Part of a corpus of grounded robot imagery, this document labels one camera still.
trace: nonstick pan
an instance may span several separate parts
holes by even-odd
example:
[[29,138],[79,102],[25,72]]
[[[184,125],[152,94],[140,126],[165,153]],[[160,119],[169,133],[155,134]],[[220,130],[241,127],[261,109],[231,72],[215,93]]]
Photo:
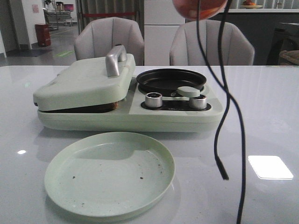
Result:
[[137,76],[139,88],[145,92],[159,92],[165,97],[173,95],[178,87],[190,86],[202,89],[206,77],[195,71],[183,69],[156,69],[143,72]]

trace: chair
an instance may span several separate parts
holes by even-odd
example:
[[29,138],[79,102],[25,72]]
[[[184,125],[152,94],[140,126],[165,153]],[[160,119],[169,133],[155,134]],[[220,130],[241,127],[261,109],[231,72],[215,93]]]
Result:
[[279,65],[299,65],[299,50],[283,50],[279,53]]
[[[199,22],[200,40],[211,65],[219,65],[218,32],[220,21]],[[197,41],[196,21],[180,25],[171,49],[170,65],[206,65]],[[224,65],[252,65],[255,50],[234,24],[225,23],[222,38]]]
[[90,22],[75,40],[76,59],[104,57],[113,46],[122,44],[143,65],[144,40],[137,22],[110,17]]

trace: gray floor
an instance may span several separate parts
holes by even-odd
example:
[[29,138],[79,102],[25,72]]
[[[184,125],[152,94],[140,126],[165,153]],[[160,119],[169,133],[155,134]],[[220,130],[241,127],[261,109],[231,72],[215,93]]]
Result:
[[71,65],[76,61],[74,41],[78,36],[78,27],[60,24],[58,30],[50,31],[51,45],[36,49],[51,49],[52,51],[37,57],[7,57],[0,60],[0,66],[6,65]]

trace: red trash can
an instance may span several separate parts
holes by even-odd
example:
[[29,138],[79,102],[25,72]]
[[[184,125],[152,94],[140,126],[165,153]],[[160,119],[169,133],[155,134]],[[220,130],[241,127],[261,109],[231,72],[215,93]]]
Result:
[[48,24],[36,24],[35,27],[38,46],[45,47],[51,45]]

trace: power cord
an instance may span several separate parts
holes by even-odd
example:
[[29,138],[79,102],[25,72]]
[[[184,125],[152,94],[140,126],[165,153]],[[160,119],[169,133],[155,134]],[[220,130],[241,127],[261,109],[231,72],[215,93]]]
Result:
[[224,114],[222,116],[222,119],[221,119],[221,121],[218,125],[218,128],[216,130],[215,139],[214,139],[214,156],[215,156],[217,167],[218,167],[218,169],[220,171],[220,174],[221,174],[221,176],[224,180],[228,180],[229,177],[228,177],[227,172],[226,172],[226,170],[223,166],[223,163],[221,162],[221,160],[218,156],[217,147],[218,147],[219,133],[221,131],[221,128],[223,126],[225,118],[228,114],[229,107],[230,107],[230,101],[232,101],[234,103],[234,105],[236,107],[236,110],[237,110],[237,113],[238,113],[239,121],[240,121],[241,141],[242,141],[242,185],[241,185],[241,196],[240,196],[238,215],[237,215],[237,221],[236,221],[237,224],[240,224],[241,219],[242,219],[242,212],[243,212],[243,207],[244,207],[245,191],[246,191],[245,127],[244,127],[244,122],[243,122],[241,109],[240,109],[236,99],[230,94],[230,92],[228,90],[228,85],[227,85],[225,71],[224,71],[223,58],[222,58],[222,34],[223,34],[223,29],[224,29],[226,17],[227,17],[228,10],[229,10],[229,7],[230,7],[231,3],[232,3],[232,0],[228,0],[227,3],[226,3],[224,13],[223,13],[223,17],[222,17],[221,23],[220,23],[219,34],[218,34],[218,58],[219,58],[219,63],[220,63],[220,68],[221,68],[221,77],[222,77],[223,84],[219,81],[219,79],[215,75],[214,71],[212,70],[211,65],[210,65],[210,63],[207,59],[207,56],[205,55],[205,52],[203,50],[203,47],[202,47],[202,44],[201,44],[201,41],[200,41],[200,35],[199,35],[200,0],[198,0],[196,26],[197,26],[197,39],[198,39],[198,44],[199,44],[199,48],[200,48],[200,51],[202,53],[202,56],[203,56],[203,58],[206,62],[206,65],[207,65],[209,71],[211,72],[213,78],[215,79],[217,84],[222,88],[222,90],[226,94],[226,108],[225,108]]

